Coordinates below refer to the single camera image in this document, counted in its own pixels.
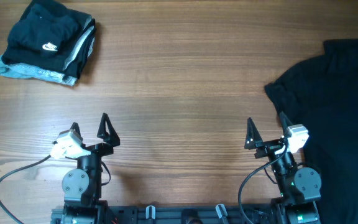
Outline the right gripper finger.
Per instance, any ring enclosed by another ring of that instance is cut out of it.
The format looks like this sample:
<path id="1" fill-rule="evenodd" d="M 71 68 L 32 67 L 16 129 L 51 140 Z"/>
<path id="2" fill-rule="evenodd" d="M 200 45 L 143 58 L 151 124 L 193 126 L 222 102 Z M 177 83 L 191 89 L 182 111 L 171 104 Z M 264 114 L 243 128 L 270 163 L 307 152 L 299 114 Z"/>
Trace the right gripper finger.
<path id="1" fill-rule="evenodd" d="M 279 113 L 279 118 L 282 125 L 283 133 L 286 134 L 288 127 L 292 126 L 293 123 L 289 120 L 289 118 L 283 111 Z"/>
<path id="2" fill-rule="evenodd" d="M 259 134 L 252 118 L 247 119 L 247 133 L 244 144 L 244 149 L 256 149 L 263 143 L 262 137 Z"/>

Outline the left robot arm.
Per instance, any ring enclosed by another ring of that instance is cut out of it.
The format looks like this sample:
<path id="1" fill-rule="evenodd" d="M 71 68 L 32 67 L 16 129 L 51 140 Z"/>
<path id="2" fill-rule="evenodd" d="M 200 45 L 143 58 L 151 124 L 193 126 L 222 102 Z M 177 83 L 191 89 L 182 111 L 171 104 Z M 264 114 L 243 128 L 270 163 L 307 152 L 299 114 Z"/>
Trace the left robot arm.
<path id="1" fill-rule="evenodd" d="M 120 138 L 106 113 L 102 114 L 97 137 L 102 139 L 101 143 L 87 146 L 78 123 L 73 123 L 53 143 L 50 155 L 54 159 L 72 159 L 76 161 L 76 168 L 68 171 L 62 179 L 64 205 L 61 209 L 52 210 L 51 223 L 119 222 L 108 202 L 101 200 L 101 187 L 107 184 L 102 181 L 102 172 L 108 170 L 102 157 L 113 154 L 114 148 L 120 145 Z"/>

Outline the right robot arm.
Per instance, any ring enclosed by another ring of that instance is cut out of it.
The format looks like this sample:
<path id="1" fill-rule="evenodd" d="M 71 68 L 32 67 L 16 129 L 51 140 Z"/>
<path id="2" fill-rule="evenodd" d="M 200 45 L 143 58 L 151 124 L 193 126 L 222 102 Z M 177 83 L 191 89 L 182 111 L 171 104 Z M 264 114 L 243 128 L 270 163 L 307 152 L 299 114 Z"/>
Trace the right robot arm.
<path id="1" fill-rule="evenodd" d="M 240 213 L 246 223 L 320 223 L 316 206 L 321 199 L 320 171 L 305 162 L 297 163 L 293 157 L 307 142 L 308 130 L 302 124 L 293 124 L 283 112 L 279 118 L 283 134 L 271 141 L 264 141 L 252 118 L 247 119 L 244 148 L 255 149 L 255 158 L 266 157 L 268 162 L 241 183 L 237 196 Z M 271 199 L 262 210 L 245 209 L 241 204 L 242 189 L 253 175 L 267 167 L 272 168 L 275 178 L 271 181 L 278 186 L 280 196 Z"/>

